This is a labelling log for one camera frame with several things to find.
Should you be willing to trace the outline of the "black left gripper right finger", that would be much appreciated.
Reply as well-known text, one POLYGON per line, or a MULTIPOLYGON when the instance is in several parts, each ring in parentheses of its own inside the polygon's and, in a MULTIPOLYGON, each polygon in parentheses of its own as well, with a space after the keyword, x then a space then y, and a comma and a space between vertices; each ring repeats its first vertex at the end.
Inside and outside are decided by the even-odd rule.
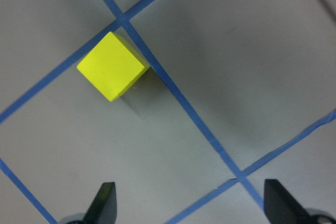
POLYGON ((335 223, 329 214, 311 214, 277 179, 264 181, 264 214, 269 223, 335 223))

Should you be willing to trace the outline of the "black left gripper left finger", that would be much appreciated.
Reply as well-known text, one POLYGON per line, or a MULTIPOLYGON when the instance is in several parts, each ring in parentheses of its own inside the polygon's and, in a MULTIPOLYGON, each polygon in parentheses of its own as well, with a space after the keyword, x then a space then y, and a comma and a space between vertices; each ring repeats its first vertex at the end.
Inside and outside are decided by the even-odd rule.
POLYGON ((59 223, 115 223, 116 219, 116 185, 115 182, 105 182, 85 213, 64 217, 59 223))

